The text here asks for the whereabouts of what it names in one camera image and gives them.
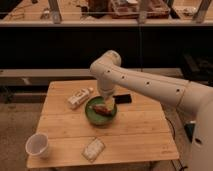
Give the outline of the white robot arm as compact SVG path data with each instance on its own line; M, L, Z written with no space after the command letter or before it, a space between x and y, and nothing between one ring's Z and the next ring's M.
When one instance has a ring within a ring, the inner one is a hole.
M213 171L213 87L189 80L121 67L121 57L106 51L90 65L99 94L108 100L119 85L196 116L188 171Z

